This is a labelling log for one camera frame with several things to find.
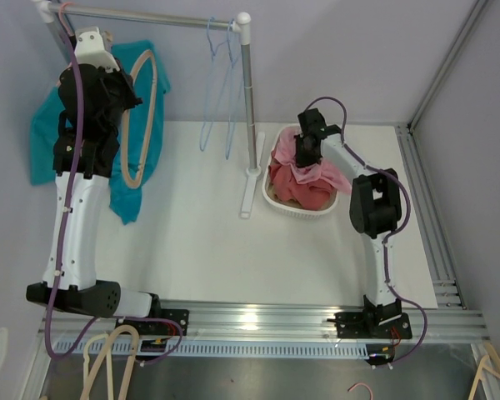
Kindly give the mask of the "coral red t shirt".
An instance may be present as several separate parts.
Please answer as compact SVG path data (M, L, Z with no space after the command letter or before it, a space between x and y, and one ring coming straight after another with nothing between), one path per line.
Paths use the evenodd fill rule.
M285 192L294 194L295 192L301 192L303 189L312 192L337 193L337 190L331 184L322 179L310 183L298 183L289 166L275 163L268 168L268 172L270 185L275 189L278 196Z

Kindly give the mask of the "white perforated plastic basket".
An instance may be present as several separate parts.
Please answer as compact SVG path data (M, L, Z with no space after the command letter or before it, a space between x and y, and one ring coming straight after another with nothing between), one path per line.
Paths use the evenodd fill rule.
M336 207L341 194L350 195L352 186L326 158L308 167L296 165L296 136L300 133L298 125L279 129L267 161L262 193L280 213L296 218L320 218Z

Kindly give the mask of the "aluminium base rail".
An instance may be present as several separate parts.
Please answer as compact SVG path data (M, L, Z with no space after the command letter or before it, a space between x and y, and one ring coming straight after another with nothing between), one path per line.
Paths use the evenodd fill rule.
M187 309L187 339L266 342L326 342L337 338L328 319L357 307L162 301L164 309ZM480 343L490 334L479 311L428 309L425 343Z

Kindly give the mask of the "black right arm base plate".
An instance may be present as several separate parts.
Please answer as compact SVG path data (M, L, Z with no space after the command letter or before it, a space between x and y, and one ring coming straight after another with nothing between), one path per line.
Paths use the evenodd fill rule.
M401 339L413 338L410 319L406 313L391 321L376 323L365 312L337 312L327 321L335 326L338 338L391 339L393 333L398 333Z

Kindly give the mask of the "aluminium frame post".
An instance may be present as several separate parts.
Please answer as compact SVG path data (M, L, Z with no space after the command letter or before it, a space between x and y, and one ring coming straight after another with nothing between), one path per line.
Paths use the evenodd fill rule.
M415 131L418 124L422 120L423 115L435 100L438 92L441 90L443 84L449 77L453 67L458 61L458 58L468 44L470 37L478 27L478 24L482 20L484 13L488 10L491 3L492 1L489 0L476 0L472 3L470 11L467 13L467 16L460 25L460 28L457 30L451 45L445 52L445 55L439 64L437 71L432 77L426 92L422 95L419 104L415 108L415 111L407 124L407 129L410 133Z

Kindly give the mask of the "beige t shirt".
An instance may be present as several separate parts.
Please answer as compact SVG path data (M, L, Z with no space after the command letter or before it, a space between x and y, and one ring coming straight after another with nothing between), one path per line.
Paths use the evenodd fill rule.
M278 196L273 187L269 187L266 193L277 203L310 211L320 211L328 207L330 203L333 203L336 195L335 192L312 192L303 189L301 192L295 192L294 194L284 192Z

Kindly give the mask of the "beige hangers bottom left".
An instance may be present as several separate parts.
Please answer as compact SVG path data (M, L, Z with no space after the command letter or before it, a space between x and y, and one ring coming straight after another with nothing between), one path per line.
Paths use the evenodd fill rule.
M91 370L87 373L87 376L83 380L82 393L80 395L81 400L87 400L90 398L93 385L98 376L99 370L103 363L106 363L107 372L107 398L114 399L114 387L113 387L113 345L117 339L124 333L128 333L131 342L128 355L126 358L126 365L124 373L122 376L122 381L120 384L119 393L117 395L118 400L124 400L127 398L128 390L131 382L131 377L133 374L134 363L137 359L138 346L139 346L139 334L135 327L130 325L121 325L116 327L105 339L102 346L102 350L97 355Z

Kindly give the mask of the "teal t shirt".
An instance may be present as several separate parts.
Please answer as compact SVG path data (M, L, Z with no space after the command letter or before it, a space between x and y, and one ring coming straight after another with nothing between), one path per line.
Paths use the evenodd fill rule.
M147 50L152 52L154 60L147 60L135 79L134 89L143 100L143 104L130 112L127 138L127 170L134 178L138 173L138 168L142 167L142 183L145 183L152 176L162 152L164 95L170 91L170 82L163 62L159 59L151 41L141 40L112 46L113 56L122 63L128 73L139 56ZM154 73L157 73L157 94L153 110L152 131L146 161L141 162L140 157L146 132ZM29 180L33 186L51 183L55 179L53 145L58 138L58 115L62 110L63 105L58 98L58 89L54 87L32 116L29 129ZM124 225L136 222L142 205L142 189L140 187L131 189L124 182L119 156L116 156L113 162L109 187L111 210L120 217Z

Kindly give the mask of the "light pink t shirt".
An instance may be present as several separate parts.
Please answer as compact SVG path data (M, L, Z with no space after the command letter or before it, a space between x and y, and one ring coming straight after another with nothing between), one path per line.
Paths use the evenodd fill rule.
M295 163L296 136L300 133L298 126L287 126L277 135L277 141L271 152L272 158L293 175L297 184L309 184L324 181L341 193L349 195L352 191L351 183L345 175L326 158L309 167L298 167Z

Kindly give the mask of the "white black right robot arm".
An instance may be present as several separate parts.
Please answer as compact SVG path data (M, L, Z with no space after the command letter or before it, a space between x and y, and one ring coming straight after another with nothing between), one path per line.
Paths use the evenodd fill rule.
M363 240L367 266L367 288L363 307L358 312L338 312L328 321L334 323L341 339L392 339L400 327L402 303L393 292L389 267L389 235L398 229L402 218L398 175L393 169L383 171L370 167L345 142L344 128L328 125L316 108L297 116L301 133L295 137L295 161L309 167L323 161L322 142L337 134L340 144L332 160L341 167L352 191L349 218Z

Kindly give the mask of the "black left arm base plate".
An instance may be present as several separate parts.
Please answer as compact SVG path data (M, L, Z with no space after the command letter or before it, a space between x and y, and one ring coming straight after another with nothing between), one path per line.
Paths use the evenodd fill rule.
M187 335L189 311L187 309L160 308L153 310L146 317L120 317L115 327L130 325L141 336L178 336L177 325L182 329L182 335Z

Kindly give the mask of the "metal clothes rack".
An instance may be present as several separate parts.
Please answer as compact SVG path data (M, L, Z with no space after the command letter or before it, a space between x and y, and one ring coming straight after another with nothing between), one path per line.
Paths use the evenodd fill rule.
M240 12L234 21L209 21L198 17L183 17L176 15L161 14L155 12L132 12L103 7L90 6L64 6L58 2L35 1L34 6L46 24L56 21L59 13L71 15L108 18L114 20L134 21L140 23L152 23L158 25L177 26L185 28L204 28L216 30L228 30L240 37L241 65L242 65L242 88L245 100L246 125L247 125L247 150L249 166L246 171L246 187L242 196L242 205L239 215L243 219L249 219L253 210L254 195L258 185L258 179L262 176L260 166L261 156L264 149L265 136L258 132L255 126L253 76L251 61L251 21L247 12Z

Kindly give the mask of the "beige hanger bottom right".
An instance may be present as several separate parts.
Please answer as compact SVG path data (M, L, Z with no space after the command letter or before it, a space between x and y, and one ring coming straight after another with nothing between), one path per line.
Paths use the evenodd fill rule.
M477 370L467 399L500 399L500 357L490 342L474 345Z

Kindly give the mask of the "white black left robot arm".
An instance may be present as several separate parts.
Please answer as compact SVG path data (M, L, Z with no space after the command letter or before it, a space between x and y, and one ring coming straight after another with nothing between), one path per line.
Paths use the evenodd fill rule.
M59 113L52 168L56 173L57 212L49 261L42 280L27 286L26 299L65 313L96 318L132 317L142 333L153 334L163 314L154 295L98 279L96 241L102 196L109 187L119 149L123 114L141 99L121 67L106 70L81 64L62 72L57 90Z

